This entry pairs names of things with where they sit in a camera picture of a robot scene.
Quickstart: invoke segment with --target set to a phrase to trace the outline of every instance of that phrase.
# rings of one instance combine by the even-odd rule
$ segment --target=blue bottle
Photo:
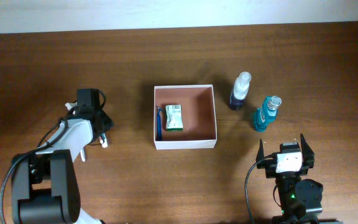
[[[254,115],[254,127],[256,131],[264,132],[267,125],[276,120],[277,108],[281,105],[281,98],[278,96],[266,97],[261,108],[256,110]]]

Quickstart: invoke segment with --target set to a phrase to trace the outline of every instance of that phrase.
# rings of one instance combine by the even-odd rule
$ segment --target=wooden table
[[[227,107],[252,74],[247,103]],[[155,85],[213,84],[214,149],[157,151]],[[266,153],[305,135],[316,154],[307,178],[324,185],[321,218],[358,223],[358,22],[0,35],[0,186],[12,157],[33,149],[78,88],[99,88],[115,121],[110,147],[75,161],[82,207],[108,223],[245,222],[244,178],[259,139]],[[250,115],[283,99],[266,132]],[[253,171],[254,216],[280,214],[273,179]],[[5,213],[11,222],[11,194]]]

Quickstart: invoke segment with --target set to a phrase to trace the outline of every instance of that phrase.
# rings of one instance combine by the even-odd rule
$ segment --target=bottle
[[[249,72],[242,72],[236,79],[230,95],[230,109],[238,110],[244,104],[244,99],[247,96],[250,81],[251,74]]]
[[[266,97],[262,107],[258,108],[254,115],[256,131],[264,132],[267,125],[276,120],[277,108],[281,105],[281,102],[281,98],[278,96]]]

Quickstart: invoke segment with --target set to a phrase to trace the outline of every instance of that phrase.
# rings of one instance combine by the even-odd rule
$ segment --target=white wall
[[[358,21],[358,0],[0,0],[0,33]]]

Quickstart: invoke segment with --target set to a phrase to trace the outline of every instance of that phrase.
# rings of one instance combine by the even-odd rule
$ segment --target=cardboard box
[[[166,131],[166,114],[160,112],[162,140],[157,140],[156,106],[181,105],[183,130]],[[154,87],[154,144],[157,149],[213,148],[218,139],[212,85]]]

